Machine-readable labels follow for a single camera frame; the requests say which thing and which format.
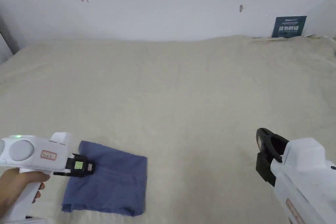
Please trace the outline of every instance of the folded blue towel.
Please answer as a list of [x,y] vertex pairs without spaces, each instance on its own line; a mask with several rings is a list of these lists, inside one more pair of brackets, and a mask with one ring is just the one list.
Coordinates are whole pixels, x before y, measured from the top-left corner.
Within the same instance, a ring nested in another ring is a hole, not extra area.
[[137,216],[145,211],[147,158],[82,141],[79,154],[96,163],[94,174],[71,177],[62,211],[93,210]]

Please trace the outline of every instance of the bed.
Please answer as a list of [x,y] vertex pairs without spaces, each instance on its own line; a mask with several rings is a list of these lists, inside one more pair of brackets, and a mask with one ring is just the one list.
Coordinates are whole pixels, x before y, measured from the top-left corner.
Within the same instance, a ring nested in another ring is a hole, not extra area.
[[1,136],[55,131],[148,157],[146,212],[61,212],[53,176],[32,215],[49,223],[288,223],[255,171],[257,128],[314,137],[336,161],[336,42],[50,42],[0,65]]

